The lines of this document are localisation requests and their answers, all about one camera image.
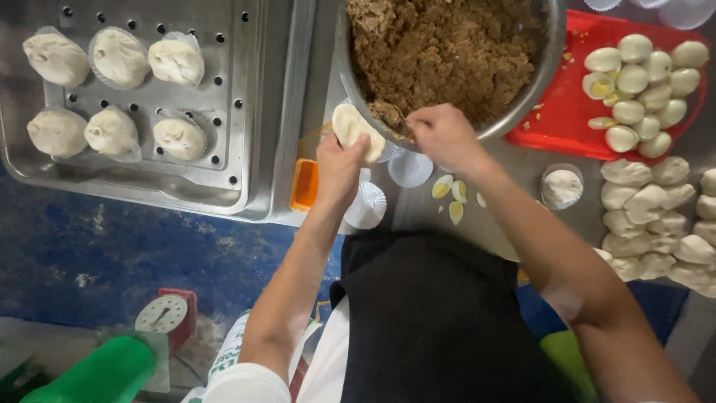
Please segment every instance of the ground pork filling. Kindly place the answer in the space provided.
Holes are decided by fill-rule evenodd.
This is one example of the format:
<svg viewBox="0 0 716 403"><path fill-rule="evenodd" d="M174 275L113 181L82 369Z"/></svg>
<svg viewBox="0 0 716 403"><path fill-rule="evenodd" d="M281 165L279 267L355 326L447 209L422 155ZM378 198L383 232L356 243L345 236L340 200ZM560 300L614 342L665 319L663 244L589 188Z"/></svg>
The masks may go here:
<svg viewBox="0 0 716 403"><path fill-rule="evenodd" d="M361 92L394 136L400 113L452 103L473 124L504 112L534 70L531 0L347 0Z"/></svg>

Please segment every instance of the peeled egg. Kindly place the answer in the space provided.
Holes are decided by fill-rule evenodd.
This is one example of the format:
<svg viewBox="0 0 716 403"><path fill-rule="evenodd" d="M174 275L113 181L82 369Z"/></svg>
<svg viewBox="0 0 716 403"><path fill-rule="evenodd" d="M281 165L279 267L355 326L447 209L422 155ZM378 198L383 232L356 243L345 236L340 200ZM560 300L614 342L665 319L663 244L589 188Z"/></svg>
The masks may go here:
<svg viewBox="0 0 716 403"><path fill-rule="evenodd" d="M649 75L642 66L626 65L616 78L616 87L627 94L640 93L649 84Z"/></svg>
<svg viewBox="0 0 716 403"><path fill-rule="evenodd" d="M657 110L667 105L671 95L672 89L669 85L659 84L639 95L639 102L641 102L647 110Z"/></svg>
<svg viewBox="0 0 716 403"><path fill-rule="evenodd" d="M639 122L636 122L632 126L632 129L637 132L639 140L641 141L651 140L656 137L657 134L659 134L660 128L661 124L659 123L659 119L653 113L647 113Z"/></svg>
<svg viewBox="0 0 716 403"><path fill-rule="evenodd" d="M671 136L664 131L660 131L653 139L642 141L639 144L639 154L647 158L660 157L667 152L671 142Z"/></svg>
<svg viewBox="0 0 716 403"><path fill-rule="evenodd" d="M454 181L452 188L453 197L455 197L455 200L463 204L468 202L468 197L466 196L466 194L468 193L468 189L465 187L465 182Z"/></svg>
<svg viewBox="0 0 716 403"><path fill-rule="evenodd" d="M617 153L632 150L639 142L639 136L631 128L622 125L606 129L606 144Z"/></svg>
<svg viewBox="0 0 716 403"><path fill-rule="evenodd" d="M450 206L447 206L447 211L450 213L450 221L455 225L458 225L458 222L463 219L463 214L465 213L463 204L459 201L450 203Z"/></svg>
<svg viewBox="0 0 716 403"><path fill-rule="evenodd" d="M614 81L603 72L593 72L582 79L582 90L593 100L604 99L614 91Z"/></svg>
<svg viewBox="0 0 716 403"><path fill-rule="evenodd" d="M673 64L671 57L666 52L657 50L649 54L642 67L647 71L649 81L655 82L669 77Z"/></svg>
<svg viewBox="0 0 716 403"><path fill-rule="evenodd" d="M620 90L614 90L609 95L604 97L604 100L602 103L604 106L612 107L616 105L617 102L623 101L623 100L630 100L634 97L634 94L627 94Z"/></svg>
<svg viewBox="0 0 716 403"><path fill-rule="evenodd" d="M644 117L644 106L635 100L617 102L611 115L620 123L633 125Z"/></svg>
<svg viewBox="0 0 716 403"><path fill-rule="evenodd" d="M669 77L669 86L672 88L672 96L685 97L696 90L699 86L701 76L696 69L679 69Z"/></svg>
<svg viewBox="0 0 716 403"><path fill-rule="evenodd" d="M435 184L432 185L432 197L433 199L441 199L443 198L448 192L450 191L450 188L453 186L453 176L452 175L443 175L441 176L437 181L435 181Z"/></svg>
<svg viewBox="0 0 716 403"><path fill-rule="evenodd" d="M597 49L584 59L584 67L591 72L619 71L621 69L619 50L614 47Z"/></svg>
<svg viewBox="0 0 716 403"><path fill-rule="evenodd" d="M656 113L662 129L668 129L686 116L686 101L682 99L670 100L666 106Z"/></svg>
<svg viewBox="0 0 716 403"><path fill-rule="evenodd" d="M654 50L652 41L640 34L626 35L616 47L619 48L621 59L627 63L639 63Z"/></svg>
<svg viewBox="0 0 716 403"><path fill-rule="evenodd" d="M612 118L592 118L586 123L590 129L594 130L604 130L618 124L619 122Z"/></svg>
<svg viewBox="0 0 716 403"><path fill-rule="evenodd" d="M478 192L478 193L476 194L476 196L477 196L478 204L480 205L480 207L487 207L487 206L488 206L487 202L485 201L485 198L483 197L482 194L480 194L480 192Z"/></svg>
<svg viewBox="0 0 716 403"><path fill-rule="evenodd" d="M701 42L686 41L672 50L672 60L677 67L698 68L709 59L709 48Z"/></svg>

